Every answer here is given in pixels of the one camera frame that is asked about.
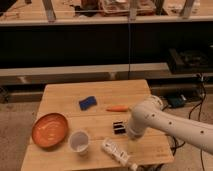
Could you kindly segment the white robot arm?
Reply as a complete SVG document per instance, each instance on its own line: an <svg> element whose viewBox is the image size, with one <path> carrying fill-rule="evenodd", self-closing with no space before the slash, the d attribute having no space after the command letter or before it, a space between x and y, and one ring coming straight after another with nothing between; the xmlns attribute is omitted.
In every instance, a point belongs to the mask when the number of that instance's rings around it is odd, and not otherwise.
<svg viewBox="0 0 213 171"><path fill-rule="evenodd" d="M213 155L213 125L168 114L155 95L131 109L126 131L130 139L141 138L148 127L163 131Z"/></svg>

